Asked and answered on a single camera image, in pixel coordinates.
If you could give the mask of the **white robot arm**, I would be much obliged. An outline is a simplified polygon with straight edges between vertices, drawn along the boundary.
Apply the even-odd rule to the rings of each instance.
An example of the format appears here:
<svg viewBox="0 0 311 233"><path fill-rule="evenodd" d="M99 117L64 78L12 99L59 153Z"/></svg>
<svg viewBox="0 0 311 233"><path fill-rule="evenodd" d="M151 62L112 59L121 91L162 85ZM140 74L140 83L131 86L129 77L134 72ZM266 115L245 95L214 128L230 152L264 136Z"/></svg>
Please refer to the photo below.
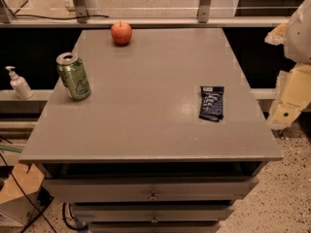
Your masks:
<svg viewBox="0 0 311 233"><path fill-rule="evenodd" d="M282 45L285 57L295 63L289 72L279 73L267 119L273 130L283 130L311 103L311 0L304 0L289 21L275 27L264 41Z"/></svg>

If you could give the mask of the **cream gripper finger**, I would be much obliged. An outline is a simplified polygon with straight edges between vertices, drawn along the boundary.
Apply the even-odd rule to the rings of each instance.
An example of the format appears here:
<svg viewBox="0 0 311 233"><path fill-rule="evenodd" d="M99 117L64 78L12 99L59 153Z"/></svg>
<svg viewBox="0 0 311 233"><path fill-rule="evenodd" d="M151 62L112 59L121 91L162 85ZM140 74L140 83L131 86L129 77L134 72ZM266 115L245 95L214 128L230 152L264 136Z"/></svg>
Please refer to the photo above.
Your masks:
<svg viewBox="0 0 311 233"><path fill-rule="evenodd" d="M287 24L281 23L266 35L264 41L273 46L283 45L286 40L286 30Z"/></svg>
<svg viewBox="0 0 311 233"><path fill-rule="evenodd" d="M310 103L311 65L298 63L290 72L279 73L267 123L273 130L290 127Z"/></svg>

